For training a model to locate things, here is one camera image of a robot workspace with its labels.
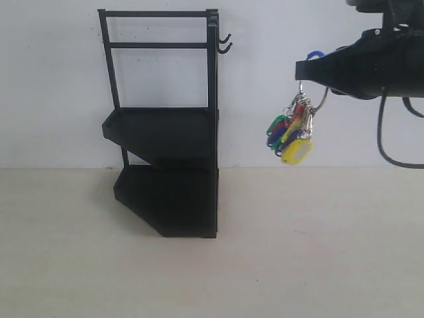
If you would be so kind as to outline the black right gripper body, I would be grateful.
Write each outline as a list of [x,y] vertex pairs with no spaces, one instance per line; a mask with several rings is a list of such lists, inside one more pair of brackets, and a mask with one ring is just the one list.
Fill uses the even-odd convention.
[[423,97],[423,31],[362,36],[345,58],[347,95],[374,99],[388,88],[390,97]]

